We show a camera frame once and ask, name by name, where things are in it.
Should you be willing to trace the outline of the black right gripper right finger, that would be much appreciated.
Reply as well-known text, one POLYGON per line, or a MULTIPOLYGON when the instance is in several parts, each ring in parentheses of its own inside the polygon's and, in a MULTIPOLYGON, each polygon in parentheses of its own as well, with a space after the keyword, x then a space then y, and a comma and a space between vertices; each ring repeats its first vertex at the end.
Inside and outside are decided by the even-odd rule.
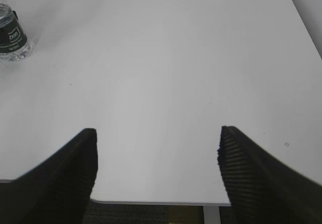
POLYGON ((321 223, 321 185, 234 126, 221 128, 218 165, 238 223, 321 223))

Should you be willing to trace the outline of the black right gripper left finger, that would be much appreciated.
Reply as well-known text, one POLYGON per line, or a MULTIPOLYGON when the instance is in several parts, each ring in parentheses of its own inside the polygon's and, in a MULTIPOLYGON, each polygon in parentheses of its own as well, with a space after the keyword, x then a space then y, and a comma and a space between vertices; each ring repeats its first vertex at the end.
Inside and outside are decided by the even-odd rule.
POLYGON ((1 223, 82 223, 97 172, 97 131, 85 128, 34 169, 1 183, 1 223))

